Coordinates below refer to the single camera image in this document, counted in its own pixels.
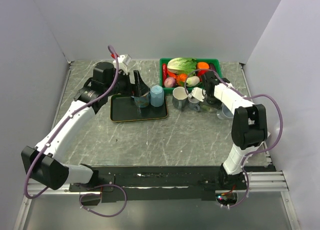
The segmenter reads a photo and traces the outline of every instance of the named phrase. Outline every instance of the table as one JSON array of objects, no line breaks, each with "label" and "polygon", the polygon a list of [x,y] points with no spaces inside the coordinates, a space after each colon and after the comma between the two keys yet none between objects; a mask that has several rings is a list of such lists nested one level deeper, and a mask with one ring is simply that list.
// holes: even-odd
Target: table
[{"label": "table", "polygon": [[[70,65],[70,73],[58,108],[57,123],[68,110],[76,92],[92,76],[100,61],[78,60]],[[248,95],[239,63],[222,62],[224,77],[236,89]],[[159,61],[132,61],[129,70],[139,70],[144,82],[159,84]],[[71,143],[63,162],[66,164],[122,166],[219,166],[232,147],[232,121],[220,120],[216,112],[181,112],[166,96],[168,117],[163,120],[113,123],[110,102],[89,121]],[[267,166],[264,153],[249,159],[248,165]]]}]

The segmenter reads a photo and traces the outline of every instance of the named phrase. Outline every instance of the gray mug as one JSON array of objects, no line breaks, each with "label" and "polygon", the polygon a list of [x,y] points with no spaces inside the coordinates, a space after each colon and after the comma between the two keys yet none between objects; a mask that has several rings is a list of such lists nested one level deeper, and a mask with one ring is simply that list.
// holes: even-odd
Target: gray mug
[{"label": "gray mug", "polygon": [[190,109],[193,109],[196,112],[199,112],[201,110],[201,108],[199,106],[199,103],[200,103],[199,100],[197,100],[193,97],[188,97],[188,102],[189,102],[188,106]]},{"label": "gray mug", "polygon": [[182,110],[188,102],[188,95],[183,87],[177,87],[172,92],[172,104],[178,110]]}]

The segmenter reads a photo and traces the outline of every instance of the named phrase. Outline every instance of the black tray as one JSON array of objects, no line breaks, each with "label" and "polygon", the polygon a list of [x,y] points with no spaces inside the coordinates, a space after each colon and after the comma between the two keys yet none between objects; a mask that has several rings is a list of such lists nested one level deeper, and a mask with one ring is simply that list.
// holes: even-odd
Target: black tray
[{"label": "black tray", "polygon": [[149,104],[146,108],[138,108],[131,96],[117,94],[111,97],[110,118],[113,122],[164,119],[167,116],[166,100],[160,107],[153,107]]}]

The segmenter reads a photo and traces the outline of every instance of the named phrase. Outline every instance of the gray wall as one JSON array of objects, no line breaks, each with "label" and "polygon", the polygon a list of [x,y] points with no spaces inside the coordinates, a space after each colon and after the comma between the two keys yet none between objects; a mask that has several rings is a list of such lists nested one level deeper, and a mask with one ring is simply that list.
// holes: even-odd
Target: gray wall
[{"label": "gray wall", "polygon": [[35,0],[69,61],[214,57],[245,63],[280,0]]},{"label": "gray wall", "polygon": [[0,0],[1,229],[23,198],[21,150],[50,130],[68,67],[33,0]]},{"label": "gray wall", "polygon": [[[319,0],[282,0],[245,66],[252,93],[274,96],[282,109],[284,132],[272,160],[285,173],[306,230],[320,226],[319,55]],[[267,107],[274,141],[278,117],[272,104],[259,102]]]}]

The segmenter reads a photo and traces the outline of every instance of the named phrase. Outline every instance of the green tray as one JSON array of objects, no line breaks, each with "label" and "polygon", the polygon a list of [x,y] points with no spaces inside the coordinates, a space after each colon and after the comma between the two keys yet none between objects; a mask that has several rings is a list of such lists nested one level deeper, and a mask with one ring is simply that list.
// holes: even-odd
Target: green tray
[{"label": "green tray", "polygon": [[[167,64],[168,65],[168,62],[172,60],[172,58],[162,58],[160,59],[160,86],[163,87],[163,90],[165,92],[165,94],[172,94],[174,88],[165,88],[163,85],[162,85],[162,82],[163,82],[163,79],[162,79],[162,64]],[[214,64],[215,68],[216,68],[216,71],[217,73],[219,74],[219,76],[222,78],[222,74],[221,74],[221,69],[220,69],[220,65],[219,65],[219,61],[217,59],[196,59],[196,62],[206,62],[208,64],[212,63]],[[192,91],[192,89],[194,87],[189,87],[187,88],[189,92]],[[196,87],[199,87],[199,88],[203,88],[203,85],[202,83],[200,85],[197,85]]]}]

